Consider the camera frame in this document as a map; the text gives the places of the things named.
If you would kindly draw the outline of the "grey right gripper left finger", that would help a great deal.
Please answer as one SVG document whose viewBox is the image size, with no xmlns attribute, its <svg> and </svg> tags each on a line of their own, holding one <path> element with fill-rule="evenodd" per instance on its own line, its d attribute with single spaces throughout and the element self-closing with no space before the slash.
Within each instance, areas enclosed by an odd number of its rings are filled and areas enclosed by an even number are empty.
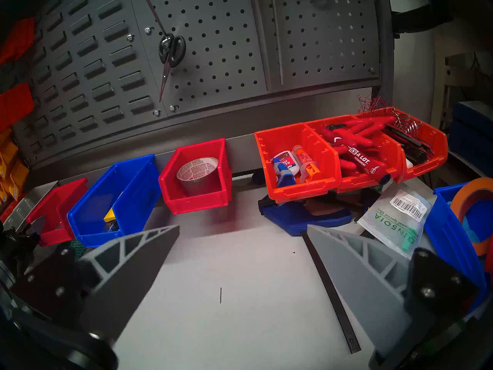
<svg viewBox="0 0 493 370">
<path fill-rule="evenodd" d="M 118 369 L 113 344 L 152 287 L 178 225 L 53 252 L 11 286 L 11 369 Z"/>
</svg>

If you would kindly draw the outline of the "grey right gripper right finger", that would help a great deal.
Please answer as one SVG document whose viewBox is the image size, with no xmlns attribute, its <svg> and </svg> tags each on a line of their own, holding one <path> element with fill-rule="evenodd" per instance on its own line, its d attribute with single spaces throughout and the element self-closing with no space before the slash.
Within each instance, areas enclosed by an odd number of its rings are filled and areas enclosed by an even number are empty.
<svg viewBox="0 0 493 370">
<path fill-rule="evenodd" d="M 374 346 L 370 369 L 409 369 L 447 345 L 478 287 L 433 250 L 410 259 L 377 240 L 307 226 L 320 278 L 332 284 Z"/>
</svg>

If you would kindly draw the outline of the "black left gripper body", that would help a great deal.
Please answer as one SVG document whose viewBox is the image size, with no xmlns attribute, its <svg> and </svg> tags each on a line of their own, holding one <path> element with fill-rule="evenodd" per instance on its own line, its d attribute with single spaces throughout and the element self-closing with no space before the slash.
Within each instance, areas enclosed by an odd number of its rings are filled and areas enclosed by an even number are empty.
<svg viewBox="0 0 493 370">
<path fill-rule="evenodd" d="M 39 235 L 17 233 L 14 227 L 4 229 L 1 223 L 1 263 L 11 274 L 24 274 L 34 262 L 34 249 L 39 244 Z"/>
</svg>

